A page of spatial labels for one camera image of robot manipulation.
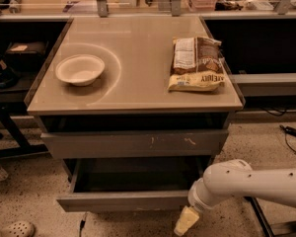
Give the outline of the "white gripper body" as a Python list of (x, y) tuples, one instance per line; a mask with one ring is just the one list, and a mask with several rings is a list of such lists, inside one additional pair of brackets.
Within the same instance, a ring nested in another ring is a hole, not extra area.
[(212, 209), (221, 199), (213, 194), (206, 186), (202, 178), (195, 181), (187, 196), (189, 205), (199, 213)]

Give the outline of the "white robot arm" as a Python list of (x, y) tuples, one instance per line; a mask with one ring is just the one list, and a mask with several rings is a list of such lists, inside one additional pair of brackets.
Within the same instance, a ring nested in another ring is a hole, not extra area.
[(254, 170), (242, 160), (212, 164), (195, 181), (174, 233), (183, 236), (200, 214), (231, 197), (254, 197), (296, 208), (296, 168)]

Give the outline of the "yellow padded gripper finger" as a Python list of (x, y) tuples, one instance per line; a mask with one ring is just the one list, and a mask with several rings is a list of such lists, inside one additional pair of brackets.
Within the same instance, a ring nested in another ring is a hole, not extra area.
[(178, 219), (174, 232), (183, 236), (199, 219), (199, 212), (191, 206), (185, 206)]

